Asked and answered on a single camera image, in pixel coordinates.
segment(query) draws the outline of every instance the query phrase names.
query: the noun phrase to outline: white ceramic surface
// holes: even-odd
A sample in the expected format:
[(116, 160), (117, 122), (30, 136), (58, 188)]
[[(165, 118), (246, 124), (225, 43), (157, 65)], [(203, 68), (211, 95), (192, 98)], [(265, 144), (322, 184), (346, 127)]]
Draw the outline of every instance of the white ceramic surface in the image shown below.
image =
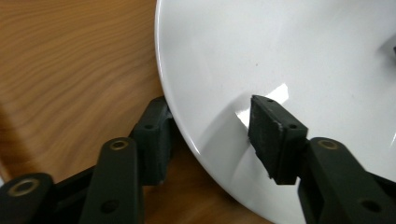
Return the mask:
[(240, 203), (304, 223), (297, 188), (276, 186), (242, 121), (269, 95), (396, 181), (396, 1), (159, 0), (166, 99), (191, 150)]

